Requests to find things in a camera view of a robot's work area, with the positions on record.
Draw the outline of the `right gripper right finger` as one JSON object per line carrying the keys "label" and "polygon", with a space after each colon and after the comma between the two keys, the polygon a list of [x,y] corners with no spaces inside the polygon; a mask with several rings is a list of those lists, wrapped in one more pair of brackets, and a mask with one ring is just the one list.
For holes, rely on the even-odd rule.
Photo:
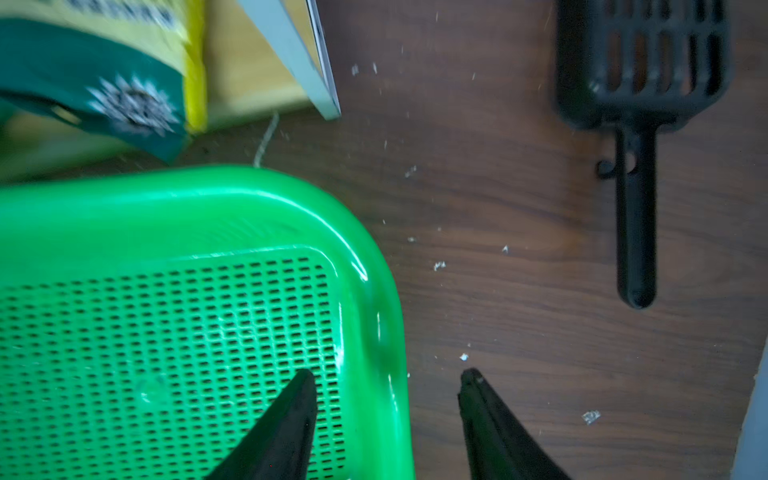
{"label": "right gripper right finger", "polygon": [[458,403],[473,479],[570,479],[478,369],[462,372]]}

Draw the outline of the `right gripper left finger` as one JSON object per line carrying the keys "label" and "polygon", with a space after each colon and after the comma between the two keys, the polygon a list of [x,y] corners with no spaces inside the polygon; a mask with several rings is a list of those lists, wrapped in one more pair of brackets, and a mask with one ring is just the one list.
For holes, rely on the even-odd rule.
{"label": "right gripper left finger", "polygon": [[305,479],[318,414],[315,377],[300,369],[209,479]]}

